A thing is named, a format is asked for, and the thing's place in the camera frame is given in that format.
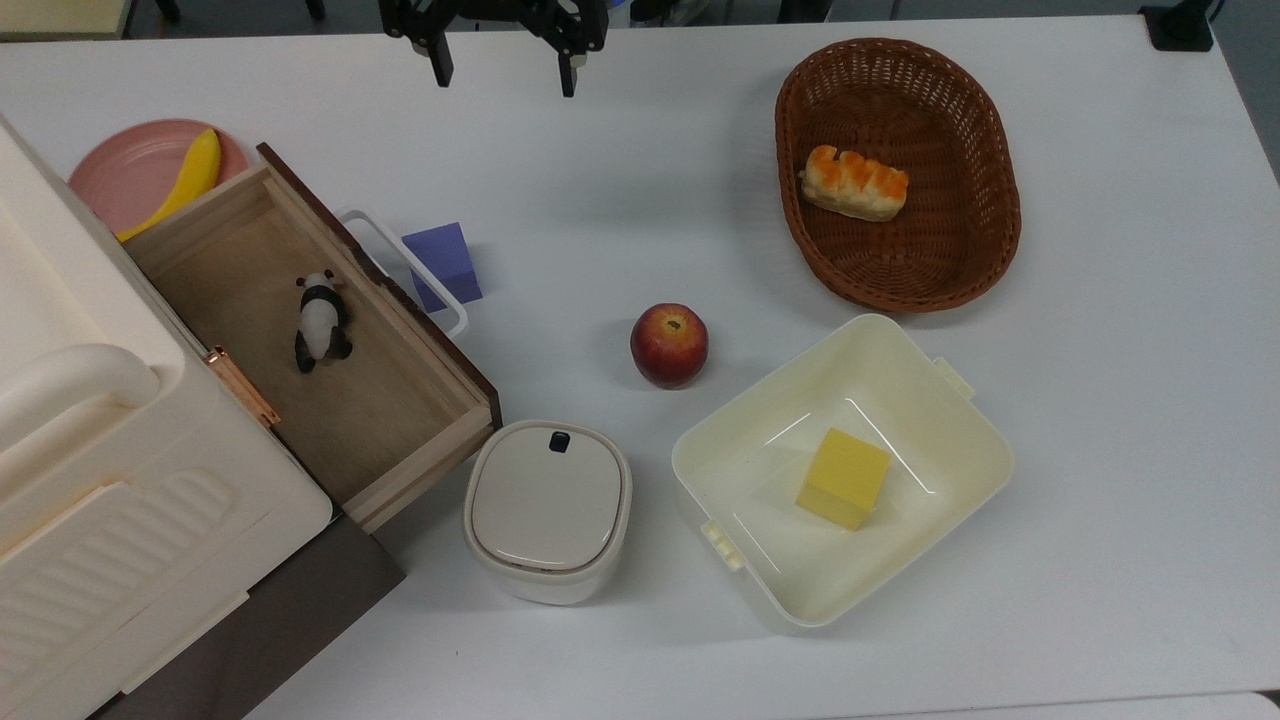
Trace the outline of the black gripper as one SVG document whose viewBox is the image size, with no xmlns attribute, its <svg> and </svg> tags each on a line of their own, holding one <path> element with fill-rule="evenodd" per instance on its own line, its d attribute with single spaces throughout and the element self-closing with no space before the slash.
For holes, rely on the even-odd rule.
<svg viewBox="0 0 1280 720">
<path fill-rule="evenodd" d="M 564 97 L 575 96 L 579 69 L 604 47 L 609 27 L 603 1 L 380 1 L 378 8 L 385 33 L 408 38 L 443 88 L 454 73 L 445 31 L 457 18 L 516 23 L 544 38 L 557 51 Z"/>
</svg>

